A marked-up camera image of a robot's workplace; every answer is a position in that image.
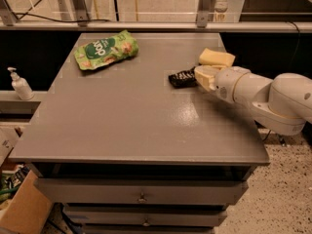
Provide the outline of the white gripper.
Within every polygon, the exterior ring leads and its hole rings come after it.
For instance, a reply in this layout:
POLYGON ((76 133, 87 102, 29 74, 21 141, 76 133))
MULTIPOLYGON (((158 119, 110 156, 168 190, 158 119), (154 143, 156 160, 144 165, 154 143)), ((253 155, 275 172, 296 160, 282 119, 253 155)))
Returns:
POLYGON ((201 65, 201 67, 203 68, 195 69, 197 82, 208 92, 215 90, 218 98, 229 103, 235 102, 234 92, 238 81, 251 72, 239 66, 201 65))

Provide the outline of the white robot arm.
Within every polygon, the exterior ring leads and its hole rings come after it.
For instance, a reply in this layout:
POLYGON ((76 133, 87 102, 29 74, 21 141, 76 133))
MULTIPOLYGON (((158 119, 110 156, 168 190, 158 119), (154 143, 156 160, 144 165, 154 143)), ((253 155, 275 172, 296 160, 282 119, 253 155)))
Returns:
POLYGON ((283 73, 269 79, 239 66, 200 65, 194 72, 204 90, 245 106, 257 123, 276 134, 294 136, 312 123, 312 80, 308 77, 283 73))

